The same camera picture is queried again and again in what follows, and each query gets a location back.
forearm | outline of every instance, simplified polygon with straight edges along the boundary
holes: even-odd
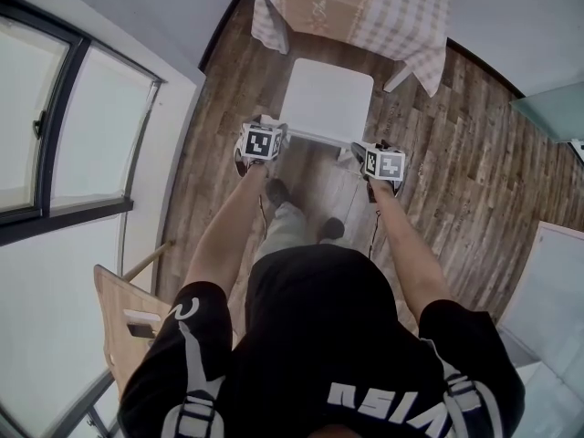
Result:
[[[390,242],[395,271],[408,308],[420,321],[434,300],[452,299],[443,270],[432,249],[413,228],[398,200],[382,183],[371,181]]]
[[[209,281],[229,297],[237,279],[247,238],[266,178],[264,165],[253,165],[237,185],[194,251],[184,284]]]

laminate flooring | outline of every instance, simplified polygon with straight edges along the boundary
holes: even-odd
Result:
[[[564,144],[553,144],[509,106],[514,97],[463,56],[447,50],[442,83],[429,98],[410,76],[392,93],[383,83],[402,67],[363,49],[290,34],[284,56],[250,35],[254,0],[242,0],[221,35],[193,115],[176,175],[164,239],[176,245],[159,265],[157,295],[171,302],[205,227],[237,185],[233,147],[243,120],[277,117],[294,60],[310,58],[370,74],[374,90],[366,141],[385,139],[407,153],[400,197],[413,225],[438,255],[455,298],[497,320],[521,275],[536,234],[547,221],[584,230],[584,168]],[[277,175],[315,230],[330,216],[367,254],[375,205],[365,182],[339,150],[293,139]],[[268,221],[273,210],[267,209]],[[261,242],[259,209],[229,300],[235,332],[245,331],[244,300],[252,256]],[[372,260],[388,278],[401,322],[415,332],[403,303],[380,225]]]

tablecloth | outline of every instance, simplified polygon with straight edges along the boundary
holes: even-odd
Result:
[[[287,53],[286,25],[403,60],[433,96],[446,58],[450,0],[255,0],[252,36]]]

gray pants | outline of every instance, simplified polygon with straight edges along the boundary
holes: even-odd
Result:
[[[310,236],[307,228],[307,218],[296,206],[291,203],[282,203],[276,209],[272,224],[267,229],[266,240],[257,248],[254,263],[270,253],[291,248],[293,246],[313,245],[316,242]],[[325,238],[319,243],[333,244],[350,248],[350,244],[344,238],[331,240]]]

window frame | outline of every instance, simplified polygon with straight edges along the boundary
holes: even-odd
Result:
[[[49,94],[46,110],[44,110],[38,123],[40,131],[38,140],[40,143],[36,157],[33,204],[0,212],[0,246],[9,245],[19,240],[71,225],[130,211],[133,208],[133,201],[130,198],[131,183],[140,152],[141,139],[150,117],[153,102],[164,81],[147,68],[123,56],[120,52],[24,0],[0,0],[0,16],[30,26],[69,45],[68,52],[57,74],[53,90]],[[123,195],[117,198],[75,204],[51,211],[53,173],[61,127],[75,82],[90,47],[106,52],[108,55],[151,78],[150,103],[142,116],[142,123],[138,130],[138,141],[133,151],[130,152],[131,167],[128,172],[129,175],[126,177]]]

